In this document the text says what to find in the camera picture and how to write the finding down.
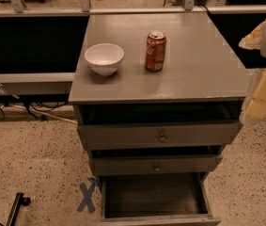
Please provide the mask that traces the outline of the grey bottom drawer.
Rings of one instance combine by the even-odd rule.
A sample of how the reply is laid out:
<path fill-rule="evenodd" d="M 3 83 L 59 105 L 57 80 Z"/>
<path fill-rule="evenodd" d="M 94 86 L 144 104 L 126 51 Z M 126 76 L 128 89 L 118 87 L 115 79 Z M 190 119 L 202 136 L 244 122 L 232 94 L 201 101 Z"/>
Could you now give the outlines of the grey bottom drawer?
<path fill-rule="evenodd" d="M 198 173 L 109 176 L 96 226 L 217 226 Z"/>

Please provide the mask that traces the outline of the grey drawer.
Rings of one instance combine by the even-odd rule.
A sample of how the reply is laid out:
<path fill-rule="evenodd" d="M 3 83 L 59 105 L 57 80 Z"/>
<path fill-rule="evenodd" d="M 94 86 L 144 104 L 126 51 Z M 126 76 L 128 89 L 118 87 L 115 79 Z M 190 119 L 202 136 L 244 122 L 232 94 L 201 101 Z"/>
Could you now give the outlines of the grey drawer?
<path fill-rule="evenodd" d="M 80 125 L 90 151 L 230 144 L 242 126 L 237 121 Z"/>
<path fill-rule="evenodd" d="M 90 166 L 96 176 L 141 175 L 213 171 L 221 155 L 170 155 L 92 158 Z"/>
<path fill-rule="evenodd" d="M 96 226 L 217 226 L 198 173 L 109 176 Z"/>

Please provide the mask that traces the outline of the grey top drawer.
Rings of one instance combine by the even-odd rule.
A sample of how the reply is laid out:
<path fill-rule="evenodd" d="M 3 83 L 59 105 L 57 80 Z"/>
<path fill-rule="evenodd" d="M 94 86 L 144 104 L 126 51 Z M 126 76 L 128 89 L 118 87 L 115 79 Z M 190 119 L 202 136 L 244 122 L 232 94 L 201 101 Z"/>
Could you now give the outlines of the grey top drawer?
<path fill-rule="evenodd" d="M 237 121 L 80 125 L 90 151 L 230 144 L 242 126 Z"/>

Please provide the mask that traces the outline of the grey wooden drawer cabinet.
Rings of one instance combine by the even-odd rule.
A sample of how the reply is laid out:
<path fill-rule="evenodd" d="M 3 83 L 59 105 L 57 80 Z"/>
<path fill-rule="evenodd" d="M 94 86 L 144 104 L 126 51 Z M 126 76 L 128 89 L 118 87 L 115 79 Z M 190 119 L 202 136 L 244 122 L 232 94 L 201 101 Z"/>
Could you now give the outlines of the grey wooden drawer cabinet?
<path fill-rule="evenodd" d="M 150 31 L 166 36 L 163 68 L 145 68 Z M 237 121 L 249 74 L 205 13 L 93 15 L 83 47 L 114 43 L 117 72 L 100 76 L 81 57 L 70 90 L 80 125 Z M 221 155 L 226 145 L 90 151 L 92 158 Z"/>

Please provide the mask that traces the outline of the grey middle drawer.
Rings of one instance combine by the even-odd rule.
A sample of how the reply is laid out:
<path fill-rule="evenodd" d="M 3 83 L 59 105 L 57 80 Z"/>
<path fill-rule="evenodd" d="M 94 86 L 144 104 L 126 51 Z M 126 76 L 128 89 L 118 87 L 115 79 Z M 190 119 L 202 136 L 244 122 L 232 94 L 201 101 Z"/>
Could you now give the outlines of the grey middle drawer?
<path fill-rule="evenodd" d="M 170 155 L 92 158 L 90 166 L 96 176 L 141 175 L 213 171 L 221 155 Z"/>

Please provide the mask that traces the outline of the orange soda can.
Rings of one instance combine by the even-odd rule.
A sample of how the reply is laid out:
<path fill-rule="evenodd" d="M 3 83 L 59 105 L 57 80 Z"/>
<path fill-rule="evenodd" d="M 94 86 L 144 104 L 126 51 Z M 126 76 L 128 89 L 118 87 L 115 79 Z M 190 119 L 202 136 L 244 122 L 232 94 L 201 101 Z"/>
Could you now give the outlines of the orange soda can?
<path fill-rule="evenodd" d="M 164 66 L 166 50 L 166 36 L 164 32 L 154 30 L 147 36 L 145 68 L 151 72 L 158 72 Z"/>

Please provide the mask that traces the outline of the white bowl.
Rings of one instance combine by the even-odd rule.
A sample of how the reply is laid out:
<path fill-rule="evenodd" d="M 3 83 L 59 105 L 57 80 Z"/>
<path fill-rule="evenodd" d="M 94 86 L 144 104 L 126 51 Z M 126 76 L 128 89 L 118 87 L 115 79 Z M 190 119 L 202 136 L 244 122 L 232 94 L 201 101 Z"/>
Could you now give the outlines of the white bowl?
<path fill-rule="evenodd" d="M 115 73 L 124 58 L 124 51 L 112 43 L 100 43 L 85 51 L 86 65 L 94 73 L 109 76 Z"/>

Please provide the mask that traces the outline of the blue tape cross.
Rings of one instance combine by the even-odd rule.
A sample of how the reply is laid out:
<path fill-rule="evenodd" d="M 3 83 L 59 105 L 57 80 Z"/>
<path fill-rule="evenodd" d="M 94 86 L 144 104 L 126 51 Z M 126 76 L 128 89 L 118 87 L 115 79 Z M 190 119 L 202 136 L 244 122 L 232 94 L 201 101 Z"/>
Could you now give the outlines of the blue tape cross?
<path fill-rule="evenodd" d="M 80 189 L 83 195 L 83 199 L 80 202 L 77 211 L 78 212 L 83 212 L 85 208 L 88 209 L 88 212 L 90 214 L 95 212 L 95 205 L 92 201 L 92 195 L 93 192 L 95 191 L 96 186 L 98 185 L 97 181 L 95 178 L 89 178 L 88 181 L 91 183 L 90 187 L 86 187 L 85 183 L 80 184 Z"/>

